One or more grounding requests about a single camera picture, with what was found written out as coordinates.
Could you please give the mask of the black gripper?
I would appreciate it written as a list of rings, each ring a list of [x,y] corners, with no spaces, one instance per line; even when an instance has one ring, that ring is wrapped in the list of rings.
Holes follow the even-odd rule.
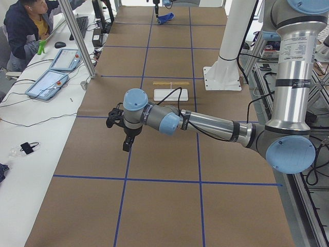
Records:
[[[108,118],[106,120],[106,126],[108,128],[112,128],[113,125],[117,125],[121,128],[124,128],[123,123],[123,110],[120,109],[120,106],[123,103],[118,103],[109,113]],[[134,142],[133,136],[126,136],[124,142],[123,142],[123,151],[129,152]]]

